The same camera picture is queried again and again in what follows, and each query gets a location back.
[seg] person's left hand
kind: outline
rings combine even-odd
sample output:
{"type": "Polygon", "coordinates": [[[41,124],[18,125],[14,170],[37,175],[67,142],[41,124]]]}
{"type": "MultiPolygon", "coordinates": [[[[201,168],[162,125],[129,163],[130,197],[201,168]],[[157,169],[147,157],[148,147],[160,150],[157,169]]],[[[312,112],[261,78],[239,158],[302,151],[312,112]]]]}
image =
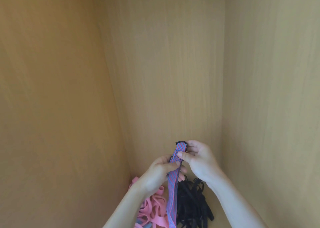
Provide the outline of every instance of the person's left hand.
{"type": "MultiPolygon", "coordinates": [[[[139,188],[144,192],[145,197],[150,197],[154,194],[159,187],[168,180],[167,173],[174,171],[180,167],[180,162],[169,163],[171,155],[166,155],[156,159],[149,167],[149,169],[139,178],[135,185],[139,185],[139,188]]],[[[178,181],[185,180],[183,173],[186,173],[187,169],[181,165],[178,181]]]]}

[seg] person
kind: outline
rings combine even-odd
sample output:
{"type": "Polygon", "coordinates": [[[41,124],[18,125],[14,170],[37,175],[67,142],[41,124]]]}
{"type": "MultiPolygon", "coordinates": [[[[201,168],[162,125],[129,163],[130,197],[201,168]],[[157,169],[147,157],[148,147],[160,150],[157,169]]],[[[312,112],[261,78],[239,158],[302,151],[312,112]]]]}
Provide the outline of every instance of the person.
{"type": "MultiPolygon", "coordinates": [[[[255,209],[246,201],[219,167],[210,147],[195,140],[187,141],[187,152],[178,157],[189,163],[193,173],[205,181],[217,195],[232,228],[267,228],[255,209]]],[[[167,179],[167,173],[180,167],[169,163],[171,155],[156,159],[149,169],[128,190],[103,228],[134,227],[137,213],[144,199],[154,194],[167,179]]],[[[181,166],[178,180],[184,180],[186,167],[181,166]]]]}

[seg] person's right hand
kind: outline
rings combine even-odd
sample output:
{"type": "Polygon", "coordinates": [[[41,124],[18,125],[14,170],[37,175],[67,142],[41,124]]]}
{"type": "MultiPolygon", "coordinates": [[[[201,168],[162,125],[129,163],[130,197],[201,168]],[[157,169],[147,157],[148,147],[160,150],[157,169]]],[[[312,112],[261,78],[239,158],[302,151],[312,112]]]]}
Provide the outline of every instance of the person's right hand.
{"type": "Polygon", "coordinates": [[[187,152],[178,152],[178,157],[189,163],[198,178],[208,182],[224,175],[209,146],[196,140],[189,140],[187,144],[187,152]]]}

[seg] purple striped strap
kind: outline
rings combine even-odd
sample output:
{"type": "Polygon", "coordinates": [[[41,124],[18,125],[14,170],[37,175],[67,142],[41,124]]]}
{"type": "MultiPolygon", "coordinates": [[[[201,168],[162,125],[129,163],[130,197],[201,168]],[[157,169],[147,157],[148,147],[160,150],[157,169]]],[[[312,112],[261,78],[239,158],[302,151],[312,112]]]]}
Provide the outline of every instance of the purple striped strap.
{"type": "MultiPolygon", "coordinates": [[[[185,141],[176,142],[176,149],[170,159],[170,162],[180,161],[182,159],[177,157],[177,153],[179,151],[185,152],[187,149],[187,143],[185,141]]],[[[177,227],[177,192],[178,192],[178,176],[179,176],[179,169],[176,169],[172,172],[168,173],[168,190],[169,190],[169,199],[167,203],[167,214],[168,214],[168,221],[169,221],[169,228],[176,228],[177,227]]]]}

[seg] person's left arm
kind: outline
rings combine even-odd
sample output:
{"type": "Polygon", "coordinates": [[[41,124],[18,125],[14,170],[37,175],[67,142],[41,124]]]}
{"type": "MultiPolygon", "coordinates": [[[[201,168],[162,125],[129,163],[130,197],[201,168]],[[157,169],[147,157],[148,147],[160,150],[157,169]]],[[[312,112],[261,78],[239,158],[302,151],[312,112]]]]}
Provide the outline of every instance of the person's left arm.
{"type": "MultiPolygon", "coordinates": [[[[103,228],[134,227],[141,203],[166,181],[168,172],[180,166],[180,162],[169,163],[170,157],[171,155],[159,157],[150,165],[149,169],[131,186],[103,228]]],[[[180,170],[187,172],[184,166],[181,166],[180,170]]],[[[184,179],[183,173],[180,172],[178,180],[184,179]]]]}

